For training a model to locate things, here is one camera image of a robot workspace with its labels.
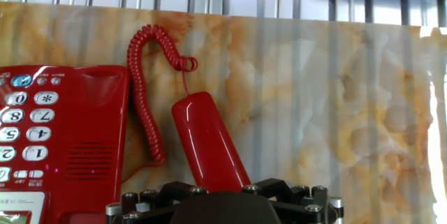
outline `red telephone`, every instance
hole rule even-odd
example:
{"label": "red telephone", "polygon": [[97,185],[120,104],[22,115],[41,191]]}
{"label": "red telephone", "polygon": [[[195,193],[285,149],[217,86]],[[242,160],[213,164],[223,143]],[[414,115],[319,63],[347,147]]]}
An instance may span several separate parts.
{"label": "red telephone", "polygon": [[[172,38],[158,26],[143,27],[132,39],[129,70],[0,68],[0,220],[105,222],[105,206],[120,196],[128,73],[153,166],[164,164],[140,64],[142,47],[149,40],[161,46],[175,70],[197,69],[197,61],[181,57]],[[214,192],[240,191],[250,184],[211,95],[188,94],[172,113],[198,186]]]}

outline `coiled cord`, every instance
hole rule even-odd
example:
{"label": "coiled cord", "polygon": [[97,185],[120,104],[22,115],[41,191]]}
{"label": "coiled cord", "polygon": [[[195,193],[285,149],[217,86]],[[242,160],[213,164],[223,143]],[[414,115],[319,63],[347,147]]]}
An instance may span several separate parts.
{"label": "coiled cord", "polygon": [[154,25],[153,27],[147,25],[139,30],[131,40],[129,48],[127,49],[127,66],[131,74],[133,85],[133,102],[135,103],[138,118],[145,130],[147,144],[149,146],[149,156],[155,163],[146,166],[161,166],[165,163],[166,156],[161,144],[160,132],[156,126],[154,117],[147,106],[146,81],[141,65],[142,49],[146,43],[151,40],[155,40],[161,46],[169,64],[175,70],[183,72],[183,84],[186,94],[188,94],[188,89],[186,87],[184,73],[195,71],[198,67],[198,62],[193,57],[180,56],[175,47],[174,40],[168,35],[163,27],[159,27],[158,25]]}

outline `telephone keypad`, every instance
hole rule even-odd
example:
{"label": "telephone keypad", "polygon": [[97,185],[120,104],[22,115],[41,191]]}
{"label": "telephone keypad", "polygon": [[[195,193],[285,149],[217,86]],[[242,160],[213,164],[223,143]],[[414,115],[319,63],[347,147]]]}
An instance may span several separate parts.
{"label": "telephone keypad", "polygon": [[1,115],[2,123],[17,123],[21,121],[25,113],[21,109],[9,109]]}
{"label": "telephone keypad", "polygon": [[34,102],[38,105],[54,105],[59,100],[59,95],[53,91],[41,91],[34,96]]}
{"label": "telephone keypad", "polygon": [[0,147],[0,162],[12,160],[16,153],[14,147]]}
{"label": "telephone keypad", "polygon": [[54,110],[36,109],[31,113],[31,120],[34,123],[47,123],[54,119]]}
{"label": "telephone keypad", "polygon": [[30,146],[23,150],[23,159],[27,161],[40,161],[46,158],[48,155],[48,149],[44,146]]}
{"label": "telephone keypad", "polygon": [[23,105],[28,100],[28,94],[23,91],[13,92],[5,97],[7,105]]}
{"label": "telephone keypad", "polygon": [[0,128],[0,142],[13,142],[20,136],[20,130],[17,127]]}
{"label": "telephone keypad", "polygon": [[9,167],[0,167],[0,182],[9,181],[9,174],[11,169]]}
{"label": "telephone keypad", "polygon": [[32,142],[46,141],[51,137],[51,129],[44,126],[31,127],[27,131],[27,139]]}

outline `black mechanical clamp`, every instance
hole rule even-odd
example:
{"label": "black mechanical clamp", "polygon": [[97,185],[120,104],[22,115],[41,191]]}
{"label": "black mechanical clamp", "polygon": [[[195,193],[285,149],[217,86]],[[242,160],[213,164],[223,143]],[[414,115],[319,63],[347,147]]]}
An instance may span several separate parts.
{"label": "black mechanical clamp", "polygon": [[323,186],[292,186],[266,179],[241,193],[207,193],[182,182],[165,184],[160,192],[122,195],[109,204],[107,224],[342,224],[343,199],[328,197]]}

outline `speaker grille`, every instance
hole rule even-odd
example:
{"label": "speaker grille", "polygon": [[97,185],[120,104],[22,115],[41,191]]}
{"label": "speaker grille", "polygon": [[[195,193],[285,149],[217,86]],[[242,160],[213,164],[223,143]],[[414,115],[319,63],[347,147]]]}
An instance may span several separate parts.
{"label": "speaker grille", "polygon": [[66,179],[103,180],[113,175],[113,145],[109,142],[81,142],[68,148]]}

